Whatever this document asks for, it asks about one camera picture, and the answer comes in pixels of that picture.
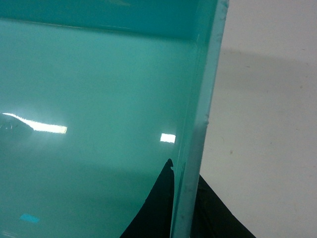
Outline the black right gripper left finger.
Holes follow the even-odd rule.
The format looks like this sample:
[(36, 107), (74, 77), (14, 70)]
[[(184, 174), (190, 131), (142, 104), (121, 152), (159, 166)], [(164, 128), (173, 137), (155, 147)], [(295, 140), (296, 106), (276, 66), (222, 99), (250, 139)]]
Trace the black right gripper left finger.
[(170, 237), (174, 201), (173, 162), (168, 159), (141, 209), (122, 238)]

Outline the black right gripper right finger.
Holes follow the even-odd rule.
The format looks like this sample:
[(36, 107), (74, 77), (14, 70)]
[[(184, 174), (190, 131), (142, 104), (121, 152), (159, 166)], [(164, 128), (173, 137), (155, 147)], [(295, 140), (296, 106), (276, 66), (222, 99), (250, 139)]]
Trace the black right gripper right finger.
[(208, 183), (199, 177), (192, 219), (192, 238), (253, 238)]

